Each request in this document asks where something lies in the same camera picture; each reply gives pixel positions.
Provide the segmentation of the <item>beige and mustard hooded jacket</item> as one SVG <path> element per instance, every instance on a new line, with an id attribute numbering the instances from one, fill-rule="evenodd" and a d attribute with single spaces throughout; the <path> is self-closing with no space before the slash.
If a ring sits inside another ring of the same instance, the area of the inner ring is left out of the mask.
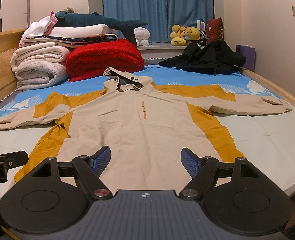
<path id="1" fill-rule="evenodd" d="M 242 153 L 216 114 L 289 112 L 273 96 L 233 94 L 219 85 L 156 85 L 150 77 L 107 68 L 103 90 L 78 96 L 51 93 L 43 103 L 0 118 L 0 131 L 53 123 L 19 170 L 18 182 L 47 157 L 70 161 L 103 146 L 111 161 L 102 181 L 118 189 L 181 190 L 188 181 L 180 153 L 232 163 Z"/>

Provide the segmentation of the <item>black clothes pile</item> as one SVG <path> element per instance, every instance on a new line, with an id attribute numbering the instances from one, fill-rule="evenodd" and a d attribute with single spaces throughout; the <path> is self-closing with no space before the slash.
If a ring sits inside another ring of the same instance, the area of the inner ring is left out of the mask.
<path id="1" fill-rule="evenodd" d="M 163 67 L 174 67 L 200 74 L 233 74 L 243 67 L 246 57 L 234 52 L 224 41 L 212 41 L 204 48 L 189 44 L 179 56 L 159 62 Z"/>

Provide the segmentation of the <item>grey-white folded blanket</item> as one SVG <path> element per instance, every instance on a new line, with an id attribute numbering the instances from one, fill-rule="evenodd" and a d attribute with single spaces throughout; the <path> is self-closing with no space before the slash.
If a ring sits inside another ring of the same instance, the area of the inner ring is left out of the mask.
<path id="1" fill-rule="evenodd" d="M 29 60 L 14 70 L 18 90 L 48 88 L 64 80 L 69 75 L 63 64 L 45 60 Z"/>

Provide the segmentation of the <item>red folded blanket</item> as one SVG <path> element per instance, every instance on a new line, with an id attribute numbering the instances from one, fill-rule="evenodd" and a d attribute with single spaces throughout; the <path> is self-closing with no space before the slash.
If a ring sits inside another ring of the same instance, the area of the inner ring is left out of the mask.
<path id="1" fill-rule="evenodd" d="M 137 72 L 143 69 L 144 59 L 134 44 L 121 38 L 75 48 L 65 64 L 70 82 L 102 76 L 109 67 L 124 72 Z"/>

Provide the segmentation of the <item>cream folded blanket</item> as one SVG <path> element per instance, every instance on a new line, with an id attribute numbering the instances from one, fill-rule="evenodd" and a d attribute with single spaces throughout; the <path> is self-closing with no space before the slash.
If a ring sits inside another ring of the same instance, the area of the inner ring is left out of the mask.
<path id="1" fill-rule="evenodd" d="M 10 66 L 12 71 L 15 72 L 21 63 L 29 60 L 61 63 L 66 61 L 70 53 L 71 49 L 58 46 L 54 42 L 38 43 L 16 49 L 10 60 Z"/>

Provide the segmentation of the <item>purple bag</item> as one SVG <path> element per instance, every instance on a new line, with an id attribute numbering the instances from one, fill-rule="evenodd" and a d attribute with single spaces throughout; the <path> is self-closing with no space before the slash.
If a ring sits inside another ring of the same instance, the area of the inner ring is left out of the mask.
<path id="1" fill-rule="evenodd" d="M 244 68 L 253 72 L 255 70 L 256 49 L 252 46 L 245 46 L 245 45 L 237 44 L 236 45 L 236 52 L 246 58 L 246 62 L 243 65 Z"/>

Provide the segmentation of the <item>navy patterned folded cloth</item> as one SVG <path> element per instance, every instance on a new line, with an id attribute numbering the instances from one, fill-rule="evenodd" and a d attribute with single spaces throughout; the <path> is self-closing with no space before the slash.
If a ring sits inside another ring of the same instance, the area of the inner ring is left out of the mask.
<path id="1" fill-rule="evenodd" d="M 63 46 L 67 48 L 77 48 L 87 44 L 94 44 L 100 42 L 112 42 L 117 41 L 119 38 L 115 34 L 105 34 L 96 37 L 89 38 L 65 38 L 65 37 L 54 37 L 54 36 L 39 36 L 35 38 L 27 38 L 22 46 L 31 46 L 39 43 L 54 42 L 58 46 Z"/>

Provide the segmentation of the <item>pink and white cloth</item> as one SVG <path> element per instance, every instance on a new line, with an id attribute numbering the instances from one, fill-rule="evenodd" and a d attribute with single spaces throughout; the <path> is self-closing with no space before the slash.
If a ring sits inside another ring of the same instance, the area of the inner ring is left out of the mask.
<path id="1" fill-rule="evenodd" d="M 19 42 L 19 47 L 23 47 L 27 39 L 48 35 L 51 33 L 52 28 L 57 22 L 58 20 L 53 11 L 51 11 L 48 16 L 41 19 L 40 21 L 33 22 L 23 33 Z"/>

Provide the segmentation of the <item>yellow plush toys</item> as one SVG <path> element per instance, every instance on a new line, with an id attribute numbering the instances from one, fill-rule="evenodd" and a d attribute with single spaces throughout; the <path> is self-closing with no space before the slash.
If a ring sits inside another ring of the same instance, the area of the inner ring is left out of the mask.
<path id="1" fill-rule="evenodd" d="M 170 38 L 173 46 L 186 46 L 191 41 L 200 40 L 201 32 L 196 27 L 175 24 L 172 26 Z"/>

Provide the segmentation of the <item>dark red cushion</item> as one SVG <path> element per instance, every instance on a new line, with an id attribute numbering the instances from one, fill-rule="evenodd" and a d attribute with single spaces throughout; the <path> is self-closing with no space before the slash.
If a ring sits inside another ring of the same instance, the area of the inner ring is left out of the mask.
<path id="1" fill-rule="evenodd" d="M 207 44 L 224 39 L 224 26 L 222 18 L 210 19 L 206 26 Z"/>

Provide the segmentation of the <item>white plush toy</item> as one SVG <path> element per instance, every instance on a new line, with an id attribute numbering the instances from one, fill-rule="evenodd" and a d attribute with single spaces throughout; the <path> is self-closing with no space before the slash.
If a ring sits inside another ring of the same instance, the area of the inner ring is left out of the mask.
<path id="1" fill-rule="evenodd" d="M 134 30 L 135 39 L 137 42 L 137 46 L 148 46 L 148 39 L 150 38 L 150 32 L 143 27 L 135 28 Z"/>

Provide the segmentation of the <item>blue shark plush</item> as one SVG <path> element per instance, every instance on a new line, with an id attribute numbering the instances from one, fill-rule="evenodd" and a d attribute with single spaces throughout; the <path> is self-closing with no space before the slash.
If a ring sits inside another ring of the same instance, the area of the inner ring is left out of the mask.
<path id="1" fill-rule="evenodd" d="M 55 13 L 57 23 L 55 27 L 87 27 L 97 24 L 105 24 L 111 29 L 121 31 L 123 36 L 134 45 L 137 45 L 134 30 L 139 27 L 148 25 L 143 20 L 126 20 L 120 21 L 114 18 L 102 16 L 97 12 L 92 14 L 78 14 L 66 11 L 59 11 Z"/>

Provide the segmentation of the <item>brown teddy plush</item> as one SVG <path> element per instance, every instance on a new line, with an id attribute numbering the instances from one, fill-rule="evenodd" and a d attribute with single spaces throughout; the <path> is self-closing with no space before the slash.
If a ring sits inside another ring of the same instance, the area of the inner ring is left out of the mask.
<path id="1" fill-rule="evenodd" d="M 66 13 L 74 13 L 73 8 L 67 7 L 66 9 L 63 9 Z"/>

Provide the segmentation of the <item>blue curtain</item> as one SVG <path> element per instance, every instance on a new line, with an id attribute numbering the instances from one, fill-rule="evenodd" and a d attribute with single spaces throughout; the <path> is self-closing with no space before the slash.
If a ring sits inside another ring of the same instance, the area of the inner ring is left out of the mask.
<path id="1" fill-rule="evenodd" d="M 142 20 L 149 41 L 167 42 L 172 26 L 196 27 L 214 16 L 214 0 L 103 0 L 103 14 L 120 21 Z"/>

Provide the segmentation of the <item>wooden bed frame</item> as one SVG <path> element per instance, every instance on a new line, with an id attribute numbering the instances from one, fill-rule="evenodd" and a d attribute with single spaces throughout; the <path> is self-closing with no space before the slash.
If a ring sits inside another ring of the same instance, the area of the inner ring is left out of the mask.
<path id="1" fill-rule="evenodd" d="M 17 88 L 17 79 L 10 67 L 11 57 L 19 47 L 24 29 L 0 32 L 0 101 Z"/>

